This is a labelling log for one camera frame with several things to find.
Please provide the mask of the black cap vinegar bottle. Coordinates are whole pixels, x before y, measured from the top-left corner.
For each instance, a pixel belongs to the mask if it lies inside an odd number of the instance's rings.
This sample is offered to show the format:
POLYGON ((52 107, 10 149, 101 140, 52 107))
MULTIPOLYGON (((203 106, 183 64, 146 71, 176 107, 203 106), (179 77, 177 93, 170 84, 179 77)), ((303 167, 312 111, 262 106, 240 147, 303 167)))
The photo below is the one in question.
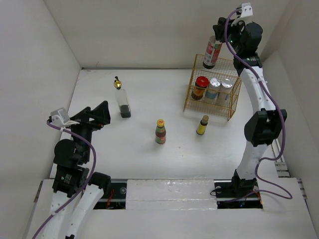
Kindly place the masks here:
POLYGON ((215 67, 221 47, 222 42, 216 40, 216 37, 214 35, 209 38, 204 55, 204 60, 202 62, 204 68, 212 69, 215 67))

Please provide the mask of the clear gold spout oil bottle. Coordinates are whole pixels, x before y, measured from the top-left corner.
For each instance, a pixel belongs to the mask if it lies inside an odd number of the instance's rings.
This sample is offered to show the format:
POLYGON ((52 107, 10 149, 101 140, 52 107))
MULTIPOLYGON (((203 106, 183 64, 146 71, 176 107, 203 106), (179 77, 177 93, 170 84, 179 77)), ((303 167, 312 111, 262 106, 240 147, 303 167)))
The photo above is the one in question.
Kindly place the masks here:
POLYGON ((122 82, 119 80, 118 76, 115 76, 114 87, 116 88, 115 96, 119 106, 121 117, 124 119, 130 118, 131 109, 128 102, 127 92, 122 87, 122 82))

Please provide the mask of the red lid chili sauce jar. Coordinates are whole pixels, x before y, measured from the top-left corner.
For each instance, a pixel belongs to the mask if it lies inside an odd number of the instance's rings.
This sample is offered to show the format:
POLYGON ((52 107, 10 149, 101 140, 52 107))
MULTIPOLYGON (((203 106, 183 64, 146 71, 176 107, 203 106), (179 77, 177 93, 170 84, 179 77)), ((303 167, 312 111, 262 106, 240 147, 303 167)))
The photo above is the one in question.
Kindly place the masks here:
POLYGON ((209 85, 209 79, 205 76, 199 76, 196 78, 194 88, 191 92, 191 96, 194 100, 201 100, 205 89, 209 85))

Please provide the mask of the silver lid spice shaker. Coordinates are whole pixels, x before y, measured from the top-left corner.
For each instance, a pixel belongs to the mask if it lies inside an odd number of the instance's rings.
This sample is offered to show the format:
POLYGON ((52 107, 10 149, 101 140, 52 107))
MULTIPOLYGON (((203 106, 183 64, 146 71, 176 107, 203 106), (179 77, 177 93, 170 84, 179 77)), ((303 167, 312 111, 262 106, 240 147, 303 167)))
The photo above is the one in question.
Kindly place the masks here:
POLYGON ((233 82, 231 80, 223 79, 221 81, 219 95, 218 95, 219 104, 224 104, 228 100, 232 91, 232 87, 233 87, 233 82))

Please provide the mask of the yellow cap red sauce bottle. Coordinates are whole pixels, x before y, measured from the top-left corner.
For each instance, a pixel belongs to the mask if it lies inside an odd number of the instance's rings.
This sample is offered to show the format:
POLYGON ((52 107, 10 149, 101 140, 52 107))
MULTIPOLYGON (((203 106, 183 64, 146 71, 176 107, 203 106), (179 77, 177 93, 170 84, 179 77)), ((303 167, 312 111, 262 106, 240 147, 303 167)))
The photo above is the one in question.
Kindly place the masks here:
POLYGON ((157 127, 156 127, 156 143, 158 144, 164 144, 166 141, 166 129, 164 125, 164 120, 159 119, 157 121, 157 127))

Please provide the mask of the silver lid salt shaker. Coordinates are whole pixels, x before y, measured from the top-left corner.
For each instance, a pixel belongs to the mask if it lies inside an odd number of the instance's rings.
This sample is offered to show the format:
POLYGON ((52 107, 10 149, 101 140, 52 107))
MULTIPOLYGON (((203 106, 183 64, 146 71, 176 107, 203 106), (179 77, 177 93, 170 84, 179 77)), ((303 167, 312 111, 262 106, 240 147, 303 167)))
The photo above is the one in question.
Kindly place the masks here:
POLYGON ((212 103, 217 98, 220 90, 221 82, 217 78, 211 78, 209 80, 209 86, 205 93, 204 100, 207 103, 212 103))

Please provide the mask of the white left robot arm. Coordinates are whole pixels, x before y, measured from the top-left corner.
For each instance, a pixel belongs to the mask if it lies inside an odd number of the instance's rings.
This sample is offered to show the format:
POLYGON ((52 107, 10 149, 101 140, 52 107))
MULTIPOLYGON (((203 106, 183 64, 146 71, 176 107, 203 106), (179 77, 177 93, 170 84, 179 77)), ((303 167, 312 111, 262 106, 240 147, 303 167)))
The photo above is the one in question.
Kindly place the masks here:
POLYGON ((51 112, 47 125, 71 137, 54 148, 50 215, 33 238, 77 239, 97 202, 111 193, 111 177, 95 170, 97 153, 91 143, 92 133, 110 122, 107 101, 94 109, 86 107, 73 117, 65 108, 51 112))

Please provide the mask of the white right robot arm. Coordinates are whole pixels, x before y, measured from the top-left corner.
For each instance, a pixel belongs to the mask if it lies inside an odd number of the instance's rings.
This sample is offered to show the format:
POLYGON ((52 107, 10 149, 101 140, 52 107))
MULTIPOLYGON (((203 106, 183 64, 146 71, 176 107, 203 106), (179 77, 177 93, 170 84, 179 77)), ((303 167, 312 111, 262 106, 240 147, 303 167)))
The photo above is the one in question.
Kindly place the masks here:
POLYGON ((271 97, 263 77, 262 63, 257 53, 263 29, 255 22, 246 24, 239 18, 221 17, 213 26, 216 39, 225 43, 234 56, 234 67, 245 85, 253 115, 244 126, 247 140, 242 160, 230 182, 215 182, 214 193, 218 201, 244 200, 257 193, 260 180, 258 168, 266 158, 268 146, 285 136, 287 112, 280 109, 271 97))

